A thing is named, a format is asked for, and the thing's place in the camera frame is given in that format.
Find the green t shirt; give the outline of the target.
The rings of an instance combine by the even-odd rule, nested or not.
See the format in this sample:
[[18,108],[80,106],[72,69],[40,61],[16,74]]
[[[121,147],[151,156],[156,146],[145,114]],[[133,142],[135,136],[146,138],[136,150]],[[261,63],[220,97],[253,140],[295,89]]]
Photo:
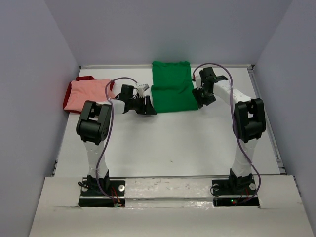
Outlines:
[[157,113],[193,111],[198,104],[192,94],[191,64],[188,61],[177,63],[152,63],[153,85],[151,93]]

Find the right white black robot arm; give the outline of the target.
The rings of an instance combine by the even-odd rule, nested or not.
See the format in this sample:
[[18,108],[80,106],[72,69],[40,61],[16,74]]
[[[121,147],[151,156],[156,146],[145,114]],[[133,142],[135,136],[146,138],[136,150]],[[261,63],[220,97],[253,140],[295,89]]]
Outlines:
[[216,75],[213,66],[213,63],[205,63],[195,68],[199,74],[192,75],[196,84],[192,94],[199,108],[217,98],[229,105],[237,148],[228,178],[213,180],[210,191],[215,197],[247,195],[253,198],[261,185],[255,183],[252,173],[258,170],[252,160],[257,142],[267,127],[264,102],[236,89],[231,74]]

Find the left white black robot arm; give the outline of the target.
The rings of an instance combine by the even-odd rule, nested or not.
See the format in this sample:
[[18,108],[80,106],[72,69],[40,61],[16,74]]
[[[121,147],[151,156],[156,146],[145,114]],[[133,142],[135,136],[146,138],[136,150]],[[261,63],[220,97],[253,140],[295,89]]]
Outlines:
[[77,135],[86,148],[89,165],[86,180],[79,182],[82,188],[96,195],[109,196],[108,191],[112,185],[105,162],[105,150],[112,133],[114,115],[125,114],[130,110],[139,115],[156,115],[150,96],[145,94],[148,89],[148,84],[124,84],[115,98],[110,98],[107,93],[105,102],[88,100],[84,103],[76,127]]

